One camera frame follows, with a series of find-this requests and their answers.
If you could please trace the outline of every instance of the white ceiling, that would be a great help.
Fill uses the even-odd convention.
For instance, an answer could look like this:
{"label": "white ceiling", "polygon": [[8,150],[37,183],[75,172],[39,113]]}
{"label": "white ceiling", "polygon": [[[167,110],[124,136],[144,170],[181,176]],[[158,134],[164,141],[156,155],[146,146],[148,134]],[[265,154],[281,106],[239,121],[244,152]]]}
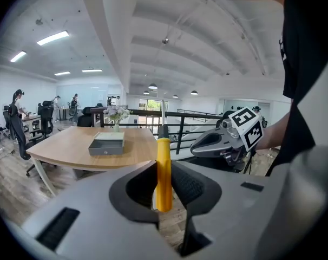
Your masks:
{"label": "white ceiling", "polygon": [[[90,18],[96,9],[86,7],[86,0],[33,0],[6,23],[0,38],[0,65],[58,80],[88,76],[81,73],[88,68],[100,68],[104,76],[120,77],[119,72],[126,72],[129,74],[122,80],[130,81],[130,93],[141,94],[150,83],[156,83],[167,96],[190,92],[216,74],[225,76],[227,72],[237,80],[262,77],[278,82],[284,78],[278,45],[283,10],[275,2],[135,0],[127,28],[130,36],[124,36],[130,41],[122,49],[117,46],[119,40],[109,18],[110,12],[122,18],[122,14],[117,16],[119,4],[103,4],[106,17],[102,18],[108,23],[111,45],[104,44],[106,30],[96,27],[95,19]],[[37,19],[43,25],[36,25]],[[36,43],[64,30],[69,37],[42,47]],[[166,37],[169,43],[164,45],[161,41]],[[118,59],[118,64],[128,62],[128,70],[116,68],[110,46],[118,58],[129,54],[129,58]],[[11,63],[21,50],[28,54]],[[63,71],[71,75],[54,75]]]}

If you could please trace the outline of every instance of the wooden floor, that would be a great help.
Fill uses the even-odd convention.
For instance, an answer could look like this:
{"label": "wooden floor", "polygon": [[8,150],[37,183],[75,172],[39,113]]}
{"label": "wooden floor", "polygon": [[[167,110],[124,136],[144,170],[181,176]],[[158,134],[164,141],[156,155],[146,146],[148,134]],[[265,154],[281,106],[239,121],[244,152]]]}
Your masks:
{"label": "wooden floor", "polygon": [[[55,123],[54,133],[72,126],[72,122],[62,121]],[[275,159],[275,151],[258,151],[253,158],[251,174],[264,176]],[[36,169],[33,169],[28,178],[26,170],[32,161],[23,160],[18,153],[18,145],[14,141],[2,136],[0,141],[0,212],[4,217],[21,225],[35,210],[44,205],[51,193],[40,179]],[[43,167],[52,184],[58,192],[73,184],[76,179],[70,168],[43,164]],[[82,178],[92,176],[96,172],[84,172]],[[186,210],[174,193],[173,209],[168,213],[159,213],[160,234],[174,248],[183,240],[186,222]]]}

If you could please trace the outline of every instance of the railing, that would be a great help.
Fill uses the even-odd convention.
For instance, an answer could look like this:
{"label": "railing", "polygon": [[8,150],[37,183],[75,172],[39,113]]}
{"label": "railing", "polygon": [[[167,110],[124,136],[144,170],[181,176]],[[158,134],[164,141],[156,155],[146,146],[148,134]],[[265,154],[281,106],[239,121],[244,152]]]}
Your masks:
{"label": "railing", "polygon": [[[198,111],[195,111],[195,110],[184,110],[184,109],[177,109],[177,112],[178,113],[184,113],[184,114],[197,114],[197,115],[216,115],[216,114],[210,114],[210,113],[204,113],[204,112],[198,112]],[[206,122],[206,120],[208,118],[193,118],[193,120],[199,120],[199,121],[203,121],[203,122]]]}
{"label": "railing", "polygon": [[[92,108],[90,111],[92,113],[93,116],[95,115],[102,115],[103,111],[106,108]],[[139,115],[139,116],[158,116],[158,117],[162,117],[162,111],[154,111],[154,110],[130,110],[132,111],[132,115]],[[182,137],[186,134],[201,134],[204,133],[205,131],[197,131],[197,132],[184,132],[183,128],[184,126],[211,126],[211,124],[185,124],[185,118],[201,118],[201,119],[221,119],[221,116],[218,115],[207,115],[204,113],[204,115],[199,115],[199,114],[189,114],[189,113],[179,113],[179,112],[165,112],[165,117],[167,116],[175,116],[175,117],[180,117],[180,124],[166,124],[167,126],[180,126],[180,129],[178,132],[176,133],[169,133],[169,135],[178,135],[178,140],[177,141],[171,141],[171,143],[177,143],[177,148],[171,148],[170,150],[176,150],[176,154],[180,153],[180,149],[184,149],[184,148],[190,148],[190,146],[187,147],[181,147],[181,143],[185,142],[185,141],[194,141],[195,139],[189,139],[189,140],[182,140]],[[105,127],[106,126],[114,126],[113,123],[104,123],[104,119],[100,119],[100,127]],[[158,124],[154,124],[153,123],[153,119],[152,119],[152,123],[120,123],[120,126],[151,126],[152,128],[152,133],[153,133],[153,127],[159,127],[161,124],[159,124],[159,119],[158,119]]]}

